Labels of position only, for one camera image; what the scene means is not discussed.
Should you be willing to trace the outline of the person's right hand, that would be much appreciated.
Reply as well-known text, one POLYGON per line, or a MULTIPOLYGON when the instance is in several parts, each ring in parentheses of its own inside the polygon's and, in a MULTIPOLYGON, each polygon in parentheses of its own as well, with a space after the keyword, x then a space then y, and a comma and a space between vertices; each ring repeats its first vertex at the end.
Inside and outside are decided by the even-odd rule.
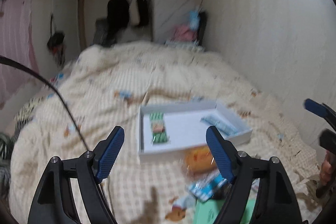
POLYGON ((335 167, 331 165, 331 155, 329 151, 326 152, 325 159, 321 165, 320 173, 319 173, 319 181, 321 185, 326 185, 329 181, 331 181, 332 174, 335 170, 335 167))

